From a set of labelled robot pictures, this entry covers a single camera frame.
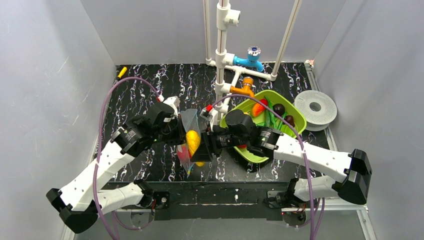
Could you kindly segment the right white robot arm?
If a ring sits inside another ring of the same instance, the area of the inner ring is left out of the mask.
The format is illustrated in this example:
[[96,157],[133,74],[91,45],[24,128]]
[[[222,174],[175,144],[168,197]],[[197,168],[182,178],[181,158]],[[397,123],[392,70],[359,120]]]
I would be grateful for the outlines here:
[[272,197],[282,207],[328,197],[339,197],[356,205],[367,203],[373,171],[363,150],[348,153],[311,145],[279,130],[257,126],[239,109],[230,111],[225,122],[226,127],[215,125],[204,129],[199,143],[188,140],[191,161],[210,162],[223,149],[245,145],[255,156],[289,161],[323,174],[311,180],[291,179],[284,193]]

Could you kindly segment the green toy bean pod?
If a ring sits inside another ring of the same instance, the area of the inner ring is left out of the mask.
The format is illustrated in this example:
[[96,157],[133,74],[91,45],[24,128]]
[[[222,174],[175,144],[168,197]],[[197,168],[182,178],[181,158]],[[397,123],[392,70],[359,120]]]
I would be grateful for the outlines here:
[[[267,102],[268,108],[270,108],[272,110],[273,109],[273,103],[271,102],[271,100],[267,96],[264,96],[264,99]],[[265,112],[264,112],[264,116],[265,116],[265,122],[264,122],[265,127],[269,127],[269,128],[272,128],[272,129],[276,129],[278,127],[276,125],[275,115],[271,111],[266,109]]]

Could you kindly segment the clear zip top bag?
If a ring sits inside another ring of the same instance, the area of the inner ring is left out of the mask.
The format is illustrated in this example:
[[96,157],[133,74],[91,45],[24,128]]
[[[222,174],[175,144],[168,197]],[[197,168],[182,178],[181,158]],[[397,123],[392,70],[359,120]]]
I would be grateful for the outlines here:
[[181,111],[179,114],[179,120],[182,126],[183,143],[177,146],[176,155],[181,166],[189,176],[194,165],[194,162],[192,162],[192,156],[195,154],[201,143],[198,110],[190,108]]

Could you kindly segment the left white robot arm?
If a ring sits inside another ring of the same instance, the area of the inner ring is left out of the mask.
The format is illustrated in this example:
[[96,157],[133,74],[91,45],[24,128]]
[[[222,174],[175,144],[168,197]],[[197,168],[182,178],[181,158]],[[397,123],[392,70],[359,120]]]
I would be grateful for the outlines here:
[[154,190],[139,179],[113,190],[102,188],[125,165],[155,143],[184,142],[180,99],[171,96],[151,105],[144,115],[127,120],[110,137],[101,153],[74,180],[50,189],[46,197],[64,224],[75,234],[88,230],[101,214],[126,206],[154,209]]

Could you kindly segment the yellow orange toy mango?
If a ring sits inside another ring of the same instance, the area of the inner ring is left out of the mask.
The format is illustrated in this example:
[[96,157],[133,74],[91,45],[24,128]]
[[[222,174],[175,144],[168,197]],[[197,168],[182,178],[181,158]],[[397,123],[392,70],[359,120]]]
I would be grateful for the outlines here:
[[190,153],[190,157],[192,157],[195,154],[198,147],[200,146],[201,137],[198,134],[198,132],[195,130],[189,130],[186,133],[185,137],[186,137],[187,149]]

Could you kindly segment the red toy strawberry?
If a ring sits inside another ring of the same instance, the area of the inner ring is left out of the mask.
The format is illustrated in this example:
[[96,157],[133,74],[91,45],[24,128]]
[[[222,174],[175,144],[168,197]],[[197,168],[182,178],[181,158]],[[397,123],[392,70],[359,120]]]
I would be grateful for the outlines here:
[[177,157],[182,164],[189,164],[190,161],[190,152],[187,148],[177,149]]

